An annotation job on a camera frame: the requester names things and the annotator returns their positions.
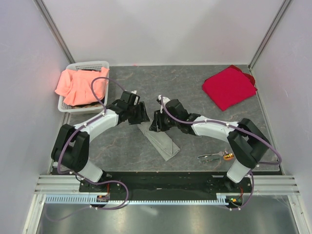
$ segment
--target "laundry basket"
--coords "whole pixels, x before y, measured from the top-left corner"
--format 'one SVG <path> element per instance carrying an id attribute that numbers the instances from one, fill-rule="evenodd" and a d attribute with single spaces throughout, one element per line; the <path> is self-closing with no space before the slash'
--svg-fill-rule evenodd
<path id="1" fill-rule="evenodd" d="M 66 69 L 75 70 L 75 71 L 82 70 L 82 69 L 92 69 L 92 70 L 100 71 L 101 67 L 105 67 L 109 69 L 109 63 L 106 61 L 77 62 L 77 63 L 69 64 L 66 67 Z M 109 82 L 107 80 L 105 97 L 104 97 L 104 105 L 106 105 L 107 103 L 108 84 Z M 103 110 L 102 106 L 73 109 L 72 106 L 68 106 L 63 102 L 64 99 L 65 97 L 63 96 L 59 96 L 59 99 L 58 99 L 58 110 L 61 112 L 69 112 L 73 115 L 77 115 L 77 114 L 99 113 Z"/>

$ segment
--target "folded red towel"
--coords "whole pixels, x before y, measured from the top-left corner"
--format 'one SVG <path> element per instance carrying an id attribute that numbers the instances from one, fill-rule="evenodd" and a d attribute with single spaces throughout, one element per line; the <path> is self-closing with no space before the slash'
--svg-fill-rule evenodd
<path id="1" fill-rule="evenodd" d="M 230 106 L 255 95 L 257 89 L 254 84 L 255 80 L 251 75 L 231 65 L 205 80 L 202 89 L 222 111 L 225 111 Z"/>

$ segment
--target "gray cloth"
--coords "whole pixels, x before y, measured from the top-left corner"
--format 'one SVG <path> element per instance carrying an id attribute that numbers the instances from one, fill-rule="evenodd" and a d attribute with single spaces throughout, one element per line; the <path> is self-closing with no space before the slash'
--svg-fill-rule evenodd
<path id="1" fill-rule="evenodd" d="M 138 124 L 137 126 L 148 138 L 148 140 L 155 147 L 155 149 L 157 149 L 157 151 L 164 158 L 164 160 L 168 161 L 180 151 L 180 148 L 164 132 L 156 133 L 153 131 L 149 131 L 149 127 L 151 124 L 151 122 L 143 122 L 141 124 Z"/>

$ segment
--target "floor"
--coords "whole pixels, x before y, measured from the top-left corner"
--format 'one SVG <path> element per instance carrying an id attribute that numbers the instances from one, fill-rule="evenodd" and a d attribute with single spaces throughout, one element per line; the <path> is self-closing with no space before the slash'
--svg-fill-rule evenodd
<path id="1" fill-rule="evenodd" d="M 59 219 L 86 205 L 45 204 Z M 37 234 L 298 234 L 287 197 L 252 197 L 241 211 L 218 206 L 128 205 L 116 211 L 87 209 L 61 221 L 42 218 Z"/>
<path id="2" fill-rule="evenodd" d="M 149 118 L 160 109 L 156 102 L 159 94 L 170 99 L 179 99 L 189 113 L 198 113 L 208 118 L 224 121 L 251 119 L 268 137 L 267 127 L 257 96 L 253 96 L 226 111 L 221 111 L 202 91 L 202 83 L 222 71 L 227 65 L 209 66 L 128 66 L 111 67 L 110 77 L 119 81 L 127 90 L 137 90 L 145 102 Z M 246 65 L 238 66 L 248 72 Z M 119 99 L 122 90 L 112 82 L 109 84 L 108 103 Z M 72 115 L 71 124 L 81 123 L 93 114 Z M 172 128 L 166 132 L 181 148 L 167 162 L 141 133 L 136 125 L 120 124 L 99 135 L 90 144 L 90 159 L 105 171 L 227 171 L 232 161 L 216 160 L 203 163 L 198 155 L 230 150 L 228 143 L 206 136 L 183 134 Z M 263 161 L 276 161 L 268 151 Z M 259 171 L 277 171 L 277 166 L 261 165 Z"/>

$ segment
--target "purple cable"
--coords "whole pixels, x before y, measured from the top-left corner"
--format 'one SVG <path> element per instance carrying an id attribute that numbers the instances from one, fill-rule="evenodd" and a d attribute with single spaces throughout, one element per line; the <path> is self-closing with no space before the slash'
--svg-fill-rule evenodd
<path id="1" fill-rule="evenodd" d="M 94 92 L 94 89 L 93 89 L 93 84 L 94 84 L 94 82 L 95 82 L 96 80 L 98 80 L 98 79 L 107 79 L 107 80 L 110 80 L 110 81 L 114 82 L 115 84 L 117 84 L 123 91 L 125 91 L 125 88 L 124 88 L 119 82 L 117 82 L 116 80 L 111 79 L 111 78 L 107 78 L 107 77 L 97 77 L 97 78 L 95 78 L 95 79 L 91 82 L 91 91 L 92 91 L 94 97 L 96 98 L 96 100 L 102 105 L 103 110 L 104 110 L 104 114 L 105 114 L 105 113 L 106 113 L 106 107 L 105 107 L 104 103 L 96 96 L 96 94 L 95 94 L 95 92 Z M 87 122 L 87 125 L 89 125 L 90 123 L 93 123 L 94 121 L 98 120 L 98 119 L 101 118 L 101 117 L 102 117 L 102 116 L 98 116 L 98 117 L 96 117 L 95 119 L 90 120 L 89 122 Z M 58 173 L 59 173 L 59 174 L 65 174 L 65 173 L 69 173 L 69 172 L 70 172 L 70 170 L 61 171 L 61 170 L 60 170 L 60 165 L 61 165 L 60 162 L 62 162 L 64 153 L 65 153 L 65 151 L 66 151 L 66 149 L 67 149 L 69 143 L 71 142 L 71 140 L 72 140 L 72 139 L 74 138 L 74 136 L 75 136 L 81 129 L 83 129 L 83 128 L 84 128 L 84 125 L 82 125 L 82 126 L 79 127 L 78 129 L 76 129 L 76 130 L 74 131 L 74 133 L 71 134 L 71 136 L 70 136 L 70 137 L 68 138 L 68 140 L 66 141 L 66 143 L 65 143 L 65 145 L 64 145 L 64 147 L 63 147 L 63 149 L 62 149 L 62 151 L 61 151 L 61 153 L 60 153 L 59 159 L 58 159 Z"/>
<path id="2" fill-rule="evenodd" d="M 118 180 L 109 180 L 109 181 L 105 181 L 105 182 L 99 182 L 99 183 L 96 183 L 96 182 L 93 182 L 93 181 L 91 181 L 91 180 L 89 180 L 89 179 L 84 179 L 85 181 L 87 181 L 87 182 L 89 182 L 89 183 L 91 183 L 91 184 L 94 184 L 94 185 L 102 185 L 102 184 L 108 184 L 108 183 L 118 183 L 118 184 L 121 184 L 125 189 L 126 189 L 126 192 L 127 192 L 127 195 L 126 195 L 126 198 L 125 198 L 125 200 L 120 204 L 120 205 L 118 205 L 118 206 L 115 206 L 115 207 L 97 207 L 97 209 L 98 210 L 105 210 L 105 211 L 108 211 L 108 210 L 117 210 L 117 209 L 119 209 L 119 208 L 122 208 L 123 206 L 124 206 L 124 204 L 128 201 L 128 197 L 129 197 L 129 190 L 128 190 L 128 188 L 127 188 L 127 186 L 124 184 L 124 183 L 122 183 L 121 181 L 118 181 Z M 60 218 L 60 219 L 52 219 L 52 218 L 50 218 L 48 215 L 47 215 L 47 213 L 46 213 L 46 208 L 45 208 L 45 210 L 44 210 L 44 216 L 49 220 L 49 221 L 51 221 L 51 222 L 60 222 L 60 221 L 62 221 L 62 220 L 64 220 L 64 219 L 67 219 L 68 217 L 70 217 L 70 216 L 72 216 L 72 215 L 74 215 L 74 214 L 76 214 L 76 213 L 78 213 L 78 212 L 80 212 L 80 211 L 83 211 L 83 210 L 86 210 L 86 209 L 88 209 L 88 208 L 90 208 L 90 206 L 85 206 L 85 207 L 82 207 L 82 208 L 80 208 L 79 210 L 76 210 L 76 211 L 74 211 L 74 212 L 72 212 L 71 214 L 69 214 L 69 215 L 67 215 L 67 216 L 65 216 L 65 217 L 63 217 L 63 218 Z"/>
<path id="3" fill-rule="evenodd" d="M 177 119 L 176 117 L 174 117 L 173 115 L 171 115 L 169 113 L 169 111 L 167 110 L 166 108 L 166 105 L 164 104 L 164 100 L 163 100 L 163 96 L 161 95 L 160 96 L 160 99 L 161 99 L 161 106 L 164 108 L 165 112 L 167 113 L 167 115 L 169 115 L 172 119 L 174 119 L 175 121 L 177 122 L 180 122 L 180 123 L 184 123 L 184 124 L 196 124 L 196 123 L 218 123 L 218 124 L 221 124 L 223 126 L 227 126 L 226 123 L 224 122 L 221 122 L 221 121 L 218 121 L 218 120 L 201 120 L 201 121 L 193 121 L 193 122 L 187 122 L 187 121 L 182 121 L 180 119 Z M 259 140 L 260 142 L 262 142 L 263 144 L 265 144 L 268 148 L 270 148 L 277 156 L 278 158 L 278 162 L 259 162 L 259 164 L 267 164 L 267 165 L 279 165 L 281 164 L 282 162 L 282 157 L 281 155 L 279 154 L 279 152 L 272 146 L 270 145 L 269 143 L 267 143 L 264 139 L 262 139 L 261 137 L 257 136 L 256 134 L 253 134 L 251 132 L 248 132 L 246 131 L 245 129 L 242 129 L 242 128 L 238 128 L 238 127 L 235 127 L 233 125 L 229 125 L 230 128 L 234 128 L 235 130 L 238 130 L 242 133 L 245 133 L 247 135 L 250 135 L 254 138 L 256 138 L 257 140 Z"/>
<path id="4" fill-rule="evenodd" d="M 98 79 L 107 79 L 107 80 L 110 80 L 110 81 L 114 82 L 115 84 L 117 84 L 123 91 L 125 91 L 125 88 L 124 88 L 121 84 L 119 84 L 116 80 L 111 79 L 111 78 L 107 78 L 107 77 L 97 77 L 97 78 L 95 78 L 95 79 L 91 82 L 91 91 L 92 91 L 94 97 L 96 98 L 96 100 L 102 105 L 103 111 L 104 111 L 104 114 L 105 114 L 105 113 L 106 113 L 106 107 L 105 107 L 104 103 L 96 96 L 96 94 L 95 94 L 95 92 L 94 92 L 94 89 L 93 89 L 93 84 L 94 84 L 94 82 L 95 82 L 96 80 L 98 80 Z M 91 123 L 97 121 L 98 119 L 100 119 L 100 118 L 102 118 L 102 117 L 103 117 L 103 116 L 100 115 L 100 116 L 98 116 L 98 117 L 96 117 L 96 118 L 90 120 L 90 121 L 87 122 L 86 124 L 89 125 L 89 124 L 91 124 Z M 68 140 L 66 141 L 66 143 L 65 143 L 65 145 L 64 145 L 64 147 L 63 147 L 63 149 L 62 149 L 62 151 L 61 151 L 61 153 L 60 153 L 60 156 L 59 156 L 59 158 L 58 158 L 58 173 L 59 173 L 59 174 L 65 174 L 65 173 L 71 172 L 71 170 L 61 171 L 61 170 L 60 170 L 60 165 L 61 165 L 62 159 L 63 159 L 63 157 L 64 157 L 65 151 L 66 151 L 66 149 L 67 149 L 69 143 L 70 143 L 71 140 L 74 138 L 74 136 L 75 136 L 80 130 L 82 130 L 84 127 L 85 127 L 85 126 L 82 125 L 82 126 L 80 126 L 79 128 L 77 128 L 77 129 L 70 135 L 70 137 L 68 138 Z M 94 185 L 102 185 L 102 184 L 108 184 L 108 183 L 118 183 L 118 184 L 121 184 L 121 185 L 126 189 L 126 193 L 127 193 L 127 194 L 126 194 L 126 198 L 125 198 L 125 200 L 124 200 L 120 205 L 118 205 L 118 206 L 116 206 L 116 207 L 111 207 L 111 208 L 105 208 L 105 207 L 102 207 L 102 208 L 101 208 L 101 207 L 98 207 L 98 209 L 100 209 L 100 210 L 117 210 L 117 209 L 123 207 L 123 205 L 128 201 L 128 198 L 129 198 L 129 190 L 128 190 L 127 186 L 126 186 L 124 183 L 122 183 L 121 181 L 109 180 L 109 181 L 105 181 L 105 182 L 93 182 L 93 181 L 91 181 L 91 180 L 89 180 L 89 179 L 87 179 L 87 178 L 85 178 L 84 180 L 86 180 L 87 182 L 89 182 L 89 183 L 91 183 L 91 184 L 94 184 Z M 48 220 L 50 220 L 51 222 L 58 222 L 58 221 L 62 221 L 62 220 L 64 220 L 64 219 L 66 219 L 66 218 L 68 218 L 68 217 L 70 217 L 70 216 L 76 214 L 77 212 L 80 212 L 80 211 L 82 211 L 82 210 L 85 210 L 85 209 L 87 209 L 87 208 L 89 208 L 89 206 L 88 206 L 88 207 L 83 207 L 83 208 L 81 208 L 81 209 L 79 209 L 79 210 L 77 210 L 77 211 L 75 211 L 75 212 L 73 212 L 73 213 L 71 213 L 71 214 L 69 214 L 69 215 L 67 215 L 67 216 L 65 216 L 65 217 L 63 217 L 63 218 L 61 218 L 61 219 L 57 219 L 57 220 L 53 220 L 53 219 L 49 218 L 49 217 L 47 216 L 46 213 L 45 213 L 45 216 L 46 216 L 46 218 L 47 218 Z"/>
<path id="5" fill-rule="evenodd" d="M 249 173 L 250 176 L 252 177 L 252 190 L 251 190 L 251 192 L 250 192 L 250 195 L 249 195 L 247 201 L 246 201 L 244 204 L 242 204 L 240 207 L 231 208 L 232 211 L 239 211 L 239 209 L 242 209 L 244 206 L 247 205 L 247 203 L 250 201 L 250 198 L 252 198 L 252 196 L 253 196 L 253 193 L 254 193 L 254 175 L 253 175 L 253 173 L 252 173 L 251 171 L 249 171 L 248 173 Z M 220 206 L 220 208 L 229 210 L 229 208 L 226 208 L 226 207 L 223 207 L 223 206 Z"/>

